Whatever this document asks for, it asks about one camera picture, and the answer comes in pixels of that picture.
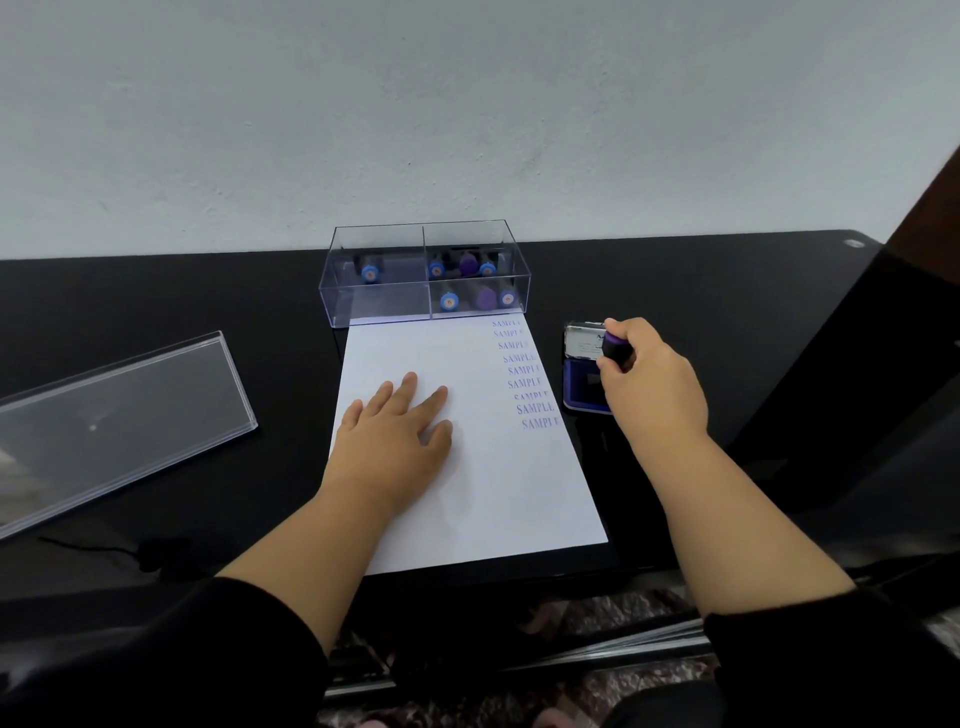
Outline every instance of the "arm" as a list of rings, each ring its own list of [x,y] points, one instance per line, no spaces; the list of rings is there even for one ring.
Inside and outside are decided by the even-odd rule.
[[[690,363],[646,321],[607,328],[636,352],[626,373],[598,362],[607,401],[663,505],[730,725],[949,710],[960,662],[916,618],[856,590],[709,439]]]
[[[409,409],[417,378],[384,382],[337,431],[320,492],[128,645],[29,679],[0,697],[4,725],[311,725],[326,659],[380,536],[426,490],[452,425],[420,436],[441,387]]]
[[[687,586],[704,616],[813,601],[853,582],[707,435],[707,401],[690,363],[643,319],[607,320],[630,340],[624,374],[601,359],[617,423],[670,526]]]
[[[446,388],[408,411],[416,390],[411,372],[395,393],[387,381],[366,407],[351,404],[317,496],[219,574],[277,597],[327,653],[387,526],[423,494],[450,452],[449,420],[420,444]]]

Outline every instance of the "finger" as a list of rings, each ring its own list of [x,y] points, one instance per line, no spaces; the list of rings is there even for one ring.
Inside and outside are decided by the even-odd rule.
[[[407,372],[403,375],[403,382],[394,392],[394,395],[390,397],[390,401],[383,405],[383,411],[389,415],[404,414],[416,392],[417,375],[413,372]]]
[[[431,464],[440,470],[450,454],[450,447],[453,445],[453,423],[450,420],[443,420],[433,428],[430,433],[430,440],[426,444],[426,449],[430,453]]]
[[[609,392],[611,386],[617,379],[623,376],[619,365],[606,356],[601,356],[597,359],[597,368],[600,370],[600,383],[603,385],[604,392]]]
[[[410,417],[417,424],[417,434],[426,430],[433,418],[440,414],[446,404],[446,395],[446,387],[438,387],[436,392],[410,410]]]
[[[614,336],[629,341],[634,350],[641,355],[663,341],[657,330],[646,319],[636,318],[626,321],[607,319],[603,324],[604,328]]]
[[[390,395],[394,393],[394,383],[391,381],[385,381],[380,385],[380,388],[376,390],[370,401],[367,402],[367,406],[363,408],[363,413],[360,415],[361,420],[366,420],[368,417],[372,417],[377,414],[383,405],[387,403],[390,399]]]
[[[337,432],[350,432],[354,429],[360,421],[361,412],[363,412],[363,400],[352,401],[344,412],[344,419],[340,422],[340,429]]]

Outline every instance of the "black cable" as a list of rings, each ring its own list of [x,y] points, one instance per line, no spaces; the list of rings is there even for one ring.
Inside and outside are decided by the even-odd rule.
[[[52,539],[49,536],[38,536],[38,541],[42,541],[44,544],[53,544],[54,546],[60,546],[61,548],[69,548],[73,551],[88,551],[93,553],[105,553],[112,551],[114,553],[125,553],[128,556],[133,557],[137,561],[136,553],[129,550],[128,548],[121,548],[120,546],[80,546],[79,544],[68,544],[66,541],[60,541],[59,539]]]

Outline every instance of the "white wall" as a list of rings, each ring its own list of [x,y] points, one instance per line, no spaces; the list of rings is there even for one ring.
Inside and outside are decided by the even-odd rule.
[[[857,228],[960,143],[956,0],[3,0],[0,256]]]

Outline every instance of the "black sleeve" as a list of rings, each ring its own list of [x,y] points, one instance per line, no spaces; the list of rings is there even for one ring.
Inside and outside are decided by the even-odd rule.
[[[882,595],[846,595],[705,622],[726,725],[829,724],[955,713],[960,661]]]
[[[308,726],[327,681],[313,633],[274,596],[213,578],[132,643],[29,679],[0,724]]]

